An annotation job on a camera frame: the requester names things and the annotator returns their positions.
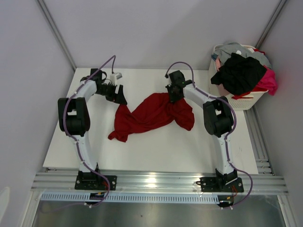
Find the red t shirt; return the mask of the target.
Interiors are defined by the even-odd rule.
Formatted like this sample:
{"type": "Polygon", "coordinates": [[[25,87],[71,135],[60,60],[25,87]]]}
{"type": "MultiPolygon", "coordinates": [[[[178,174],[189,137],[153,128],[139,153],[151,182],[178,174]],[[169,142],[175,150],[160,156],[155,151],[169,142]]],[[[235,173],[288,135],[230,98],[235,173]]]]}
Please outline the red t shirt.
{"type": "Polygon", "coordinates": [[[126,105],[118,107],[114,130],[108,135],[108,139],[126,142],[131,134],[155,130],[173,121],[187,131],[192,130],[195,123],[193,108],[184,98],[173,103],[167,93],[153,93],[132,112],[126,105]]]}

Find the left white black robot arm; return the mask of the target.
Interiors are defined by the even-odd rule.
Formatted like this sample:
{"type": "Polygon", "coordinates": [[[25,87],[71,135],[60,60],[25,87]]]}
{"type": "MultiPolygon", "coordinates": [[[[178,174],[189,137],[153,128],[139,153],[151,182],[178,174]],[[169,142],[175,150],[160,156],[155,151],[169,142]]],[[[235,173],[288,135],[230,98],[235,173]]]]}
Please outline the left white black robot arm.
{"type": "Polygon", "coordinates": [[[89,142],[90,116],[87,102],[93,95],[101,95],[107,101],[126,105],[123,85],[118,84],[121,73],[112,72],[108,77],[106,72],[95,70],[91,75],[83,77],[79,86],[70,97],[58,99],[58,118],[60,130],[65,132],[75,147],[79,157],[79,171],[86,177],[85,184],[93,190],[102,185],[99,176],[98,161],[92,153],[89,142]]]}

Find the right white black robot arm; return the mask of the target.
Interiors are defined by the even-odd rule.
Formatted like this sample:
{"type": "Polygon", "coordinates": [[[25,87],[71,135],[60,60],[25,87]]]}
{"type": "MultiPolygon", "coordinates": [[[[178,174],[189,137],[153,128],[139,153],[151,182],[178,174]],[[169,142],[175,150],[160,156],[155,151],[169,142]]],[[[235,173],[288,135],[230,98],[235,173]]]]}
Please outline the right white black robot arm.
{"type": "Polygon", "coordinates": [[[204,127],[214,141],[217,156],[215,177],[203,177],[199,181],[203,192],[222,192],[231,189],[238,179],[237,170],[232,165],[230,154],[230,134],[233,132],[235,120],[234,111],[227,98],[213,96],[199,89],[193,80],[186,80],[179,70],[166,73],[170,80],[166,86],[169,99],[176,102],[186,98],[197,104],[203,110],[204,127]]]}

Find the grey garment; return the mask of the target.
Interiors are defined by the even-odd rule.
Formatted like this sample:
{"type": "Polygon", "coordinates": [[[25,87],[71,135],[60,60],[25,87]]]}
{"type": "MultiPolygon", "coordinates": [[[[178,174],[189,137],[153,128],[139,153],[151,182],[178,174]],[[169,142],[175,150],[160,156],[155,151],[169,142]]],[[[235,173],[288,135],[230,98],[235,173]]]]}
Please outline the grey garment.
{"type": "Polygon", "coordinates": [[[220,64],[223,66],[225,62],[231,58],[232,53],[241,55],[244,58],[252,57],[260,62],[261,65],[272,69],[272,65],[268,58],[261,51],[253,47],[246,47],[239,43],[221,44],[214,47],[214,51],[211,54],[213,61],[219,59],[220,64]]]}

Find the black garment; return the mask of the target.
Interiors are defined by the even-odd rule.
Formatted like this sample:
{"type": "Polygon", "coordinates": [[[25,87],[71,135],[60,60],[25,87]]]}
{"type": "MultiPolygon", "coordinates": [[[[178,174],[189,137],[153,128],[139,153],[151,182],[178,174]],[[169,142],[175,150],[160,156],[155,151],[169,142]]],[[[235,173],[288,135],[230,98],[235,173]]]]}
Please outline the black garment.
{"type": "Polygon", "coordinates": [[[230,94],[239,96],[251,92],[267,69],[252,57],[244,58],[232,53],[219,71],[211,78],[214,85],[223,85],[230,94]]]}

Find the white perforated laundry basket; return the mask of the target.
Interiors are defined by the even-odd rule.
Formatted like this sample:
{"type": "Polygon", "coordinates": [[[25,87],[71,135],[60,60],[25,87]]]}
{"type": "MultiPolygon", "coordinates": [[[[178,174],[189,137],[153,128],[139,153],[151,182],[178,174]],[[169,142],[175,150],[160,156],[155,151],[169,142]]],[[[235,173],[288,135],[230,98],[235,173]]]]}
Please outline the white perforated laundry basket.
{"type": "Polygon", "coordinates": [[[212,60],[208,69],[208,87],[210,94],[214,96],[225,95],[234,110],[249,110],[264,94],[268,93],[268,90],[257,88],[257,90],[251,91],[248,94],[234,96],[224,90],[224,87],[212,84],[211,78],[219,71],[219,68],[223,66],[223,64],[217,54],[211,58],[212,60]]]}

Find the pink garment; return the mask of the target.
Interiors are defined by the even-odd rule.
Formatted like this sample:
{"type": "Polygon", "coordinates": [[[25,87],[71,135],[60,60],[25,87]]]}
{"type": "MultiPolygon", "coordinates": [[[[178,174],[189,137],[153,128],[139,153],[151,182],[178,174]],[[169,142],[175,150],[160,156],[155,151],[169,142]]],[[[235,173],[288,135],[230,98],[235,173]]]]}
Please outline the pink garment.
{"type": "Polygon", "coordinates": [[[263,78],[254,87],[254,89],[252,91],[243,93],[241,95],[233,96],[232,99],[238,100],[240,98],[244,98],[244,96],[246,95],[249,95],[251,92],[261,92],[261,91],[262,92],[267,91],[271,96],[274,96],[278,89],[275,72],[265,65],[264,67],[267,69],[267,71],[264,74],[263,78]]]}

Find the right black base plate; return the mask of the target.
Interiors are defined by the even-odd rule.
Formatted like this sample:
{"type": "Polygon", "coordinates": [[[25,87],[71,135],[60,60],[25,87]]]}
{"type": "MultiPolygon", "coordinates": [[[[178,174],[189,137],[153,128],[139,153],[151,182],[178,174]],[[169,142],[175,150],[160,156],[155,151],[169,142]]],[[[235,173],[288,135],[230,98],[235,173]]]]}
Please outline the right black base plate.
{"type": "Polygon", "coordinates": [[[239,177],[227,184],[220,182],[216,177],[201,177],[195,184],[201,187],[202,192],[233,192],[233,190],[244,192],[242,179],[239,177]]]}

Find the left aluminium corner post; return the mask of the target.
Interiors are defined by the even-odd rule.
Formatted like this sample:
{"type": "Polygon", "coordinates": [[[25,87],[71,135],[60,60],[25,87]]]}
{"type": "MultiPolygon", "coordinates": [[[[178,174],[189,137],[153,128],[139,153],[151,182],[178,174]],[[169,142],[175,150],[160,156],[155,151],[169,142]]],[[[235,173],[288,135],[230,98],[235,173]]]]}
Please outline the left aluminium corner post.
{"type": "Polygon", "coordinates": [[[55,40],[57,41],[62,53],[64,54],[66,60],[68,61],[69,65],[73,69],[73,71],[76,70],[77,66],[76,63],[70,53],[70,50],[44,0],[35,0],[37,6],[39,7],[43,17],[46,20],[47,25],[49,26],[55,40]]]}

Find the aluminium corner post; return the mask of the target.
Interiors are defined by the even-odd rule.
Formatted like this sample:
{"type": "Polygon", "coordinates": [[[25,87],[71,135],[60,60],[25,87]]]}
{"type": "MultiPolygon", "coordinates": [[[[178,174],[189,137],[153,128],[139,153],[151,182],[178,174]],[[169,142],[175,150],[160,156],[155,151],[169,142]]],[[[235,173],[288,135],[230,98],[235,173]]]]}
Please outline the aluminium corner post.
{"type": "Polygon", "coordinates": [[[73,71],[76,70],[77,66],[76,63],[70,53],[70,50],[44,0],[35,0],[37,6],[39,7],[43,17],[46,20],[47,25],[49,26],[55,40],[57,41],[62,53],[64,54],[66,60],[68,61],[69,65],[73,69],[73,71]]]}
{"type": "Polygon", "coordinates": [[[289,2],[288,0],[280,0],[278,2],[277,6],[275,7],[275,9],[272,13],[272,15],[269,18],[269,21],[267,22],[266,26],[264,27],[257,43],[255,44],[255,47],[257,49],[261,48],[263,43],[266,41],[267,37],[269,36],[270,32],[274,28],[274,25],[276,24],[279,17],[283,13],[283,11],[284,11],[286,5],[288,4],[288,2],[289,2]]]}

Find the right aluminium corner post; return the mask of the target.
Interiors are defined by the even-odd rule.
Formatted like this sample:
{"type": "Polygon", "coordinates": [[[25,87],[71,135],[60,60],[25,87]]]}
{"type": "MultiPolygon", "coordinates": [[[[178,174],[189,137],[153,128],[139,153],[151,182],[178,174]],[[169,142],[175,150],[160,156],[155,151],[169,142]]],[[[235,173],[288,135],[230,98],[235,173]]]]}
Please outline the right aluminium corner post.
{"type": "Polygon", "coordinates": [[[267,37],[269,36],[270,32],[274,28],[274,25],[276,24],[279,17],[283,13],[283,11],[284,11],[286,5],[288,4],[288,2],[289,2],[288,0],[280,0],[278,2],[277,6],[275,7],[275,9],[272,13],[272,15],[269,18],[269,21],[267,22],[266,26],[264,27],[257,43],[255,44],[255,47],[257,49],[261,48],[263,43],[266,41],[267,37]]]}

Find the aluminium mounting rail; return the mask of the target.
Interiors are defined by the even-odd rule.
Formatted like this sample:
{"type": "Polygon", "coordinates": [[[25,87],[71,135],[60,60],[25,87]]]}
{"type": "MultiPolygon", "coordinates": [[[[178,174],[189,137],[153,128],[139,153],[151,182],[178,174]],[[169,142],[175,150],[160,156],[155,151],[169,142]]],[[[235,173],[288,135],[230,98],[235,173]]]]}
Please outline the aluminium mounting rail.
{"type": "MultiPolygon", "coordinates": [[[[201,177],[212,176],[210,173],[171,173],[149,171],[102,170],[103,175],[117,176],[116,192],[125,193],[200,193],[196,185],[201,177]]],[[[43,169],[33,180],[32,191],[74,191],[77,169],[43,169]]],[[[244,191],[252,189],[253,195],[288,195],[284,177],[276,175],[252,175],[249,178],[240,174],[244,191]]]]}

